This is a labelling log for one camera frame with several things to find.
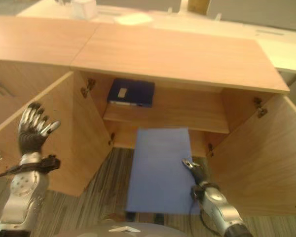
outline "robot finger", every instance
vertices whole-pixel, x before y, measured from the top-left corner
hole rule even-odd
[[[40,122],[38,122],[38,125],[36,127],[36,130],[38,132],[40,132],[43,129],[43,127],[44,127],[47,120],[48,120],[48,116],[44,116],[43,119]]]
[[[34,106],[32,107],[32,110],[30,111],[30,114],[29,114],[29,119],[27,121],[27,123],[30,124],[30,126],[33,126],[34,117],[36,116],[39,108],[40,108],[39,103],[35,103]]]
[[[37,113],[35,114],[34,118],[33,118],[33,127],[36,127],[39,123],[39,119],[41,117],[41,115],[44,113],[44,109],[40,108]]]
[[[19,130],[21,129],[21,126],[26,124],[29,120],[29,116],[30,113],[32,111],[33,108],[37,108],[37,106],[40,106],[39,103],[33,102],[31,103],[23,112],[21,120],[20,120],[20,124],[19,124]]]
[[[60,121],[55,121],[53,123],[50,123],[49,125],[46,126],[46,128],[44,128],[40,134],[43,137],[47,137],[50,133],[52,133],[53,131],[55,131],[59,126],[60,126]]]

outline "gray carpet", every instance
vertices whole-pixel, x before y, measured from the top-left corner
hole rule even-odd
[[[0,0],[0,15],[16,15],[39,0]]]
[[[70,230],[92,227],[103,221],[108,214],[122,215],[132,155],[133,150],[113,149],[80,197],[48,191],[32,237],[51,237]],[[0,178],[0,213],[8,198],[8,184],[5,178]],[[152,223],[152,214],[138,213],[136,220]],[[244,221],[256,237],[296,237],[296,216],[245,217]],[[186,215],[165,215],[165,225],[192,236]],[[202,226],[198,216],[192,216],[192,229],[195,237],[213,236]]]

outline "blue paper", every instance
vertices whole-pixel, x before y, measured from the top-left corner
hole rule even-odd
[[[127,211],[188,214],[194,178],[187,128],[139,129],[127,197]],[[199,213],[194,205],[192,213]]]

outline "white tissue box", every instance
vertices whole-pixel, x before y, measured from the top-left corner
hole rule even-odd
[[[97,2],[95,0],[72,0],[73,14],[82,19],[91,19],[97,16]]]

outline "cabinet door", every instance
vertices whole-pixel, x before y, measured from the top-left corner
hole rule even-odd
[[[56,154],[62,162],[60,169],[50,173],[50,189],[75,196],[82,193],[111,150],[103,120],[91,97],[82,96],[82,87],[80,73],[68,72],[30,101],[39,101],[47,115],[61,120],[43,154]],[[17,127],[27,105],[0,125],[0,172],[20,161]]]
[[[0,123],[68,71],[62,66],[0,60]]]
[[[242,214],[296,214],[296,106],[274,96],[209,158],[212,179]]]

